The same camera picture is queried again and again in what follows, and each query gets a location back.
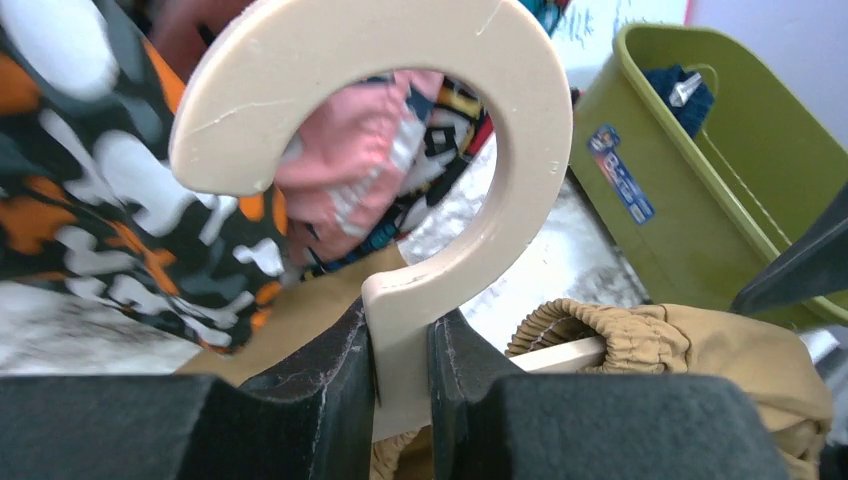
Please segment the olive green plastic container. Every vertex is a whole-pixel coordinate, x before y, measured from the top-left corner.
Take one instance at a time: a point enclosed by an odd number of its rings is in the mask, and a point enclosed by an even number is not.
[[[571,168],[657,303],[726,310],[797,240],[848,179],[848,154],[774,74],[713,30],[634,24],[575,109]],[[715,104],[694,141],[642,70],[698,71]],[[587,142],[615,152],[653,206],[637,224]],[[848,294],[757,317],[789,328],[848,324]]]

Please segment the pink fabric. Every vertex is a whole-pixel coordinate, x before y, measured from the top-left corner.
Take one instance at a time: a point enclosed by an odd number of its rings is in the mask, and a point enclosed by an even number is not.
[[[377,224],[423,141],[426,125],[406,104],[410,87],[434,101],[443,78],[404,70],[393,83],[352,85],[303,122],[274,179],[296,265],[314,263],[307,248],[322,261],[343,257]]]

